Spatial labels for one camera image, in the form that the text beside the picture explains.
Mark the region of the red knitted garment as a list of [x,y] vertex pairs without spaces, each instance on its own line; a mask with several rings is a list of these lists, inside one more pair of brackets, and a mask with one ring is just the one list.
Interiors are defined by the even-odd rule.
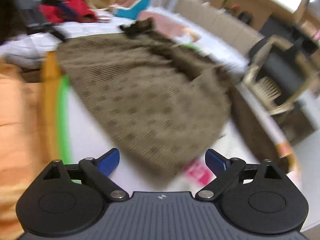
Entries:
[[39,6],[39,10],[53,24],[63,22],[92,23],[98,21],[94,11],[83,0],[64,0],[55,5],[42,4]]

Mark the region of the beige black office chair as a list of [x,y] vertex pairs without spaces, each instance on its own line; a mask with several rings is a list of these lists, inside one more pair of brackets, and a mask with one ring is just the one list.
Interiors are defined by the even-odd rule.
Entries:
[[312,55],[319,45],[300,26],[270,16],[260,29],[263,38],[248,52],[243,83],[270,115],[294,109],[319,66]]

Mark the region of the pink rectangular gift box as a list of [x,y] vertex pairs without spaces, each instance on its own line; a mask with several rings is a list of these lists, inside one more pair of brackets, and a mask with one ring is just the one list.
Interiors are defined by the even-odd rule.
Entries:
[[189,27],[176,22],[170,17],[156,12],[146,12],[147,18],[152,18],[154,29],[168,38],[190,36],[192,42],[200,39],[199,35]]

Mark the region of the beige upholstered bed headboard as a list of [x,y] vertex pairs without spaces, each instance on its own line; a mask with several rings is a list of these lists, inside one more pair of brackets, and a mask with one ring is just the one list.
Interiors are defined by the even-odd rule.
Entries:
[[211,5],[204,5],[198,1],[179,0],[174,7],[174,12],[221,38],[245,56],[257,42],[263,39],[263,35],[249,25]]

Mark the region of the blue white toy case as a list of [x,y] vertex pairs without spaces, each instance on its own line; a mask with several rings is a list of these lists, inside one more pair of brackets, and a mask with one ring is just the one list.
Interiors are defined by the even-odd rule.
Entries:
[[116,0],[114,15],[136,20],[139,14],[146,10],[152,0]]

